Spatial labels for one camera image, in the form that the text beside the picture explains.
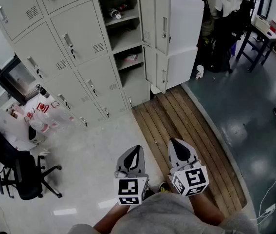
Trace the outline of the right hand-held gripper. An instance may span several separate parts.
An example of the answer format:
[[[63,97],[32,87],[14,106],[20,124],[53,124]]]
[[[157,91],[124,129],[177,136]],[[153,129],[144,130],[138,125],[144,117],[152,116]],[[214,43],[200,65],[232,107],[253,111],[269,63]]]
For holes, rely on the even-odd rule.
[[[209,185],[209,178],[206,166],[198,159],[194,147],[181,139],[170,138],[168,152],[172,186],[182,196],[202,193]]]

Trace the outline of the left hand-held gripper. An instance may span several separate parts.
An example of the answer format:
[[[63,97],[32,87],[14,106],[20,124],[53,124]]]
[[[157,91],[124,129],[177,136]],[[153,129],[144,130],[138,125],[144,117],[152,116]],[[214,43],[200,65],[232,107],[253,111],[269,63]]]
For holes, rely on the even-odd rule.
[[[144,199],[148,174],[145,173],[145,158],[142,146],[136,145],[125,151],[117,161],[114,173],[115,196],[120,205],[141,205]]]

